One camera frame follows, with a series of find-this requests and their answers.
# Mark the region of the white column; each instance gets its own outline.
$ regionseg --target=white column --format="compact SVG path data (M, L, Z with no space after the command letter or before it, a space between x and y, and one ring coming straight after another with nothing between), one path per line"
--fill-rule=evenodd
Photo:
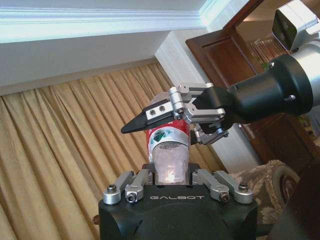
M185 44L187 39L207 33L207 29L171 31L155 53L175 86L180 83L209 81ZM259 157L237 124L229 129L228 137L220 139L212 146L229 173L254 168L260 164Z

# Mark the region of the patterned fabric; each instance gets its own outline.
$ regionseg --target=patterned fabric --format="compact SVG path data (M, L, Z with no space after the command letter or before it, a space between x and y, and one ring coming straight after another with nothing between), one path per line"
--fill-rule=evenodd
M276 194L275 171L285 166L294 175L294 179L299 178L293 170L279 160L272 160L265 165L257 166L250 170L230 174L238 183L247 183L253 191L253 196L258 204L258 224L274 224L281 214L284 203Z

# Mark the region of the white ceiling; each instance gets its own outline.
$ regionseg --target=white ceiling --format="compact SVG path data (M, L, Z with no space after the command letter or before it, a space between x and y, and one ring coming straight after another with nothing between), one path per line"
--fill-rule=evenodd
M2 0L1 7L198 11L206 0Z

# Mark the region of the white wall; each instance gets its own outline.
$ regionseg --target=white wall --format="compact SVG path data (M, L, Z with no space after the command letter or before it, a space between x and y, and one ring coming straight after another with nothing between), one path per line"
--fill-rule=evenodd
M0 88L150 59L167 35L159 31L0 44Z
M61 83L70 82L76 79L88 78L88 77L96 76L99 74L120 71L123 69L145 66L147 64L153 64L157 62L158 61L156 58L149 58L149 59L144 59L139 61L131 61L128 63L111 65L107 67L95 68L95 69L90 69L85 71L78 71L78 72L68 73L68 74L59 75L59 76L52 76L52 77L47 77L47 78L42 78L42 79L37 79L32 81L20 82L17 84L12 84L7 86L1 86L0 96L18 93L18 92L26 91L30 89L42 88L42 87L51 86L55 84L61 84Z
M273 21L243 21L236 30L246 41L256 41L260 38L272 36Z

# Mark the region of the white crown molding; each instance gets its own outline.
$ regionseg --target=white crown molding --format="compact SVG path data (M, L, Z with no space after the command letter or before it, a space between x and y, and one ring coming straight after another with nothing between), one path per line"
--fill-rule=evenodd
M207 0L199 10L200 18L207 27L234 0Z
M0 8L0 43L206 27L198 11Z
M213 21L207 26L209 32L221 30L249 0L232 0Z

